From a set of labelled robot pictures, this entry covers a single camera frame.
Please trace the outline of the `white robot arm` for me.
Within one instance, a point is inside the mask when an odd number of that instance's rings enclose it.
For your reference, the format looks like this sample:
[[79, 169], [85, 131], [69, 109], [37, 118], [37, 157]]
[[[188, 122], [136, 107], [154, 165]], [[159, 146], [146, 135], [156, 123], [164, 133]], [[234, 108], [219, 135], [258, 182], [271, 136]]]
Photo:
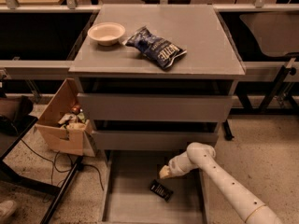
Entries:
[[183, 176], [199, 168], [214, 182], [245, 224], [283, 224], [273, 210], [221, 168], [215, 157], [214, 147], [190, 143], [185, 152], [172, 158], [161, 169], [159, 177]]

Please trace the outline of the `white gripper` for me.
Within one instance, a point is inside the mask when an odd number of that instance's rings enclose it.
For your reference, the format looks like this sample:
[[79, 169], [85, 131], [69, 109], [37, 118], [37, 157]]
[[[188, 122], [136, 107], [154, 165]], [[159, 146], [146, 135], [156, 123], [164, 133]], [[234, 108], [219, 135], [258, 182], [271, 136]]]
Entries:
[[191, 162], [187, 152], [183, 152], [172, 158], [168, 165], [165, 165], [159, 172], [161, 179], [171, 178], [172, 176], [183, 176], [189, 171], [197, 169], [198, 166]]

